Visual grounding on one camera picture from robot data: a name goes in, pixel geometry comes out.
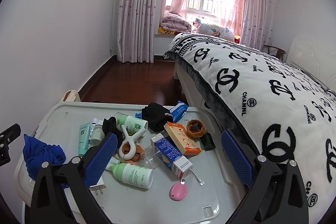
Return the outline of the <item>white charger plug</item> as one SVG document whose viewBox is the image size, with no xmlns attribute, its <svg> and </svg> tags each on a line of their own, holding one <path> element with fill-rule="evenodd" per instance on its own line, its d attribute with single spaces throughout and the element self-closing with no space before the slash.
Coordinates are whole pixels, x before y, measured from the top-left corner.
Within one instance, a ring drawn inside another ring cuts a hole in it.
<svg viewBox="0 0 336 224">
<path fill-rule="evenodd" d="M 106 188 L 106 184 L 104 182 L 104 179 L 103 177 L 100 177 L 98 182 L 95 184 L 95 185 L 92 185 L 89 187 L 89 189 L 92 191 L 92 192 L 95 192 L 96 196 L 98 194 L 101 194 L 103 195 L 103 190 Z"/>
</svg>

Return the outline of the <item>blue cloth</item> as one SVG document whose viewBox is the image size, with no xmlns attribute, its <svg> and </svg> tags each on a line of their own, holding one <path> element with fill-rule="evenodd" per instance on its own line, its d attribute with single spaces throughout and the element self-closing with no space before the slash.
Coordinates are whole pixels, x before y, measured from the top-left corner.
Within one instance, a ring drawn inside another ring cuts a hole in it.
<svg viewBox="0 0 336 224">
<path fill-rule="evenodd" d="M 47 144 L 39 139 L 24 135 L 23 159 L 27 172 L 34 181 L 42 163 L 47 161 L 51 165 L 62 165 L 66 161 L 66 155 L 60 145 Z"/>
</svg>

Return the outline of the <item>small white bottle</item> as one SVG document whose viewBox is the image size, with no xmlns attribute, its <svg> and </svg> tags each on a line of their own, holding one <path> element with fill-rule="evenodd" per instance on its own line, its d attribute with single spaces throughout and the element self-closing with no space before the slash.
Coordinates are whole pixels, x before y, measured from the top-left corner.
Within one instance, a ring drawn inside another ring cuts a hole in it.
<svg viewBox="0 0 336 224">
<path fill-rule="evenodd" d="M 98 120 L 92 130 L 90 142 L 91 142 L 91 145 L 93 146 L 99 145 L 105 137 L 104 132 L 102 130 L 102 124 L 103 124 L 103 121 Z"/>
</svg>

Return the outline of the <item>teal cosmetic tube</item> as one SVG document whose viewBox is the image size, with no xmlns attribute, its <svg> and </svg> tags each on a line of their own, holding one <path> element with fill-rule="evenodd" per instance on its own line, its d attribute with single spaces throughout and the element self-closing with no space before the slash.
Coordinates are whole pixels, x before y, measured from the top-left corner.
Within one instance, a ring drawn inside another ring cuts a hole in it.
<svg viewBox="0 0 336 224">
<path fill-rule="evenodd" d="M 80 157 L 83 157 L 88 150 L 90 127 L 90 123 L 82 124 L 79 127 L 78 155 Z"/>
</svg>

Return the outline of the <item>white plastic clip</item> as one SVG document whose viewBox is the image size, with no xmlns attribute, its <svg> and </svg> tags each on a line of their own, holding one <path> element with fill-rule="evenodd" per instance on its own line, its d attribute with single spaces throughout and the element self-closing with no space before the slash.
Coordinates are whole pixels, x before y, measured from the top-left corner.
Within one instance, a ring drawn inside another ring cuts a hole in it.
<svg viewBox="0 0 336 224">
<path fill-rule="evenodd" d="M 123 160 L 130 160 L 136 153 L 136 144 L 135 141 L 141 137 L 143 137 L 146 134 L 146 128 L 141 128 L 138 130 L 135 134 L 129 135 L 126 127 L 124 125 L 121 126 L 122 132 L 124 134 L 125 139 L 123 140 L 119 150 L 118 150 L 118 155 L 123 159 Z M 129 145 L 129 152 L 124 153 L 122 150 L 124 145 L 128 144 Z"/>
</svg>

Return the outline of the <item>green white lotion bottle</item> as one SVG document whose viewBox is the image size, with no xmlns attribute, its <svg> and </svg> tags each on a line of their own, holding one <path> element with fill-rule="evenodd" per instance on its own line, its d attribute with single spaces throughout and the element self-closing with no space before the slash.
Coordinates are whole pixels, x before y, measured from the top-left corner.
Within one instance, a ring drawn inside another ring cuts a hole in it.
<svg viewBox="0 0 336 224">
<path fill-rule="evenodd" d="M 129 163 L 110 164 L 108 169 L 121 182 L 138 188 L 149 189 L 153 183 L 153 170 Z"/>
</svg>

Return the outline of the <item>green white cream bottle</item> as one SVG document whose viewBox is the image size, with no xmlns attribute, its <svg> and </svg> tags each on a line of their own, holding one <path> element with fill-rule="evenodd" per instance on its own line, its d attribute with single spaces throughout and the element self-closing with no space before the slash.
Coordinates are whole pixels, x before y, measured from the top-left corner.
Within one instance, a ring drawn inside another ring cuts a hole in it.
<svg viewBox="0 0 336 224">
<path fill-rule="evenodd" d="M 116 113 L 114 117 L 116 118 L 117 128 L 122 131 L 121 126 L 124 125 L 129 136 L 134 135 L 143 128 L 147 130 L 148 121 L 146 120 L 123 113 Z"/>
</svg>

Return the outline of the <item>blue white medicine box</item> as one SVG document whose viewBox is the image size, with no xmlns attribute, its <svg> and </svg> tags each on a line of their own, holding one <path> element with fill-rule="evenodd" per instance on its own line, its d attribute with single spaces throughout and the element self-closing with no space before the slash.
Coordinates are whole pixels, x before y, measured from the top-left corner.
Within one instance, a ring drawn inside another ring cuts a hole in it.
<svg viewBox="0 0 336 224">
<path fill-rule="evenodd" d="M 175 148 L 162 134 L 157 134 L 151 139 L 156 157 L 179 179 L 191 173 L 194 166 L 181 152 Z"/>
</svg>

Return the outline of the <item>pink oval keychain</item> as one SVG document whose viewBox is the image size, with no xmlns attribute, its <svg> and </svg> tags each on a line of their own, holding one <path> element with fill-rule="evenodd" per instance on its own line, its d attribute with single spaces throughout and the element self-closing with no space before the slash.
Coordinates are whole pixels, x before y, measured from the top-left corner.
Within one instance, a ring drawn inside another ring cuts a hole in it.
<svg viewBox="0 0 336 224">
<path fill-rule="evenodd" d="M 184 179 L 181 179 L 179 182 L 175 183 L 169 191 L 169 197 L 173 201 L 183 200 L 186 194 L 187 194 L 187 185 Z"/>
</svg>

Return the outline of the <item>black cloth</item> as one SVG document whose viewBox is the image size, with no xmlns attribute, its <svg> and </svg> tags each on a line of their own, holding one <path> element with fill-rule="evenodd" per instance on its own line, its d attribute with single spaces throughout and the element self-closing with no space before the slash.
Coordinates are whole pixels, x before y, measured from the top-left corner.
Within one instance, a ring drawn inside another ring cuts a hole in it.
<svg viewBox="0 0 336 224">
<path fill-rule="evenodd" d="M 155 102 L 151 102 L 142 109 L 141 117 L 143 120 L 148 121 L 148 127 L 153 132 L 163 131 L 165 124 L 173 122 L 173 116 L 170 111 Z"/>
</svg>

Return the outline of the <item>clear spray bottle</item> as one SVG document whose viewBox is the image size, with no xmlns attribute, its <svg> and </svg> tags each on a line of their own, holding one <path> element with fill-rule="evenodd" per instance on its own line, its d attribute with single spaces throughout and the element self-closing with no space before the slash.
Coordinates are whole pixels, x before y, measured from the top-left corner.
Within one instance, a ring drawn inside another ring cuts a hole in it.
<svg viewBox="0 0 336 224">
<path fill-rule="evenodd" d="M 159 165 L 159 158 L 153 145 L 139 154 L 137 164 L 150 169 L 155 169 Z"/>
</svg>

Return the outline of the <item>orange peel cup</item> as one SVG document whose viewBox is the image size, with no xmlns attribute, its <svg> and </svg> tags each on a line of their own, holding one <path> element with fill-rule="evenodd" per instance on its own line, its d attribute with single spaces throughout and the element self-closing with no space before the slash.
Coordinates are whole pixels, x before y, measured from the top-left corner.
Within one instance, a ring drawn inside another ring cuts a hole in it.
<svg viewBox="0 0 336 224">
<path fill-rule="evenodd" d="M 202 121 L 192 119 L 187 123 L 186 132 L 190 138 L 199 138 L 206 133 L 206 128 Z"/>
</svg>

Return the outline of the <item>black white logo blanket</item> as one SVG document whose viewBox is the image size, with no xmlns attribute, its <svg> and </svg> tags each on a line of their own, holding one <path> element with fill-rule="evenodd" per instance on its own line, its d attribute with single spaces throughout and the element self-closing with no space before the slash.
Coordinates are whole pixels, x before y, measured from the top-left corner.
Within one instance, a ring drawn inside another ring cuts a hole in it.
<svg viewBox="0 0 336 224">
<path fill-rule="evenodd" d="M 193 79 L 249 162 L 229 223 L 335 223 L 335 99 L 264 52 L 182 33 L 167 55 Z"/>
</svg>

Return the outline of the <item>wooden chair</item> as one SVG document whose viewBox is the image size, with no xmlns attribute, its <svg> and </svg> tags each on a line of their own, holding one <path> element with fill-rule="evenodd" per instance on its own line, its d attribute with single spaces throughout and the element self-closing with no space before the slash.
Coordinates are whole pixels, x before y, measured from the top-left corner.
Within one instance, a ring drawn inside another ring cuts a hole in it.
<svg viewBox="0 0 336 224">
<path fill-rule="evenodd" d="M 274 56 L 281 61 L 284 60 L 286 52 L 283 49 L 271 45 L 265 45 L 264 48 L 269 55 Z"/>
</svg>

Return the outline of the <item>folded pink quilt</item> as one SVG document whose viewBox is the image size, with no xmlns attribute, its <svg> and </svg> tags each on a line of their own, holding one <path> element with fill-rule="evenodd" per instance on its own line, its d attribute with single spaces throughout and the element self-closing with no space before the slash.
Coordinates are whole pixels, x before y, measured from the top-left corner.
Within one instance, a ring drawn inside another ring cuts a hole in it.
<svg viewBox="0 0 336 224">
<path fill-rule="evenodd" d="M 191 32 L 191 24 L 178 14 L 165 12 L 160 26 L 165 31 Z"/>
</svg>

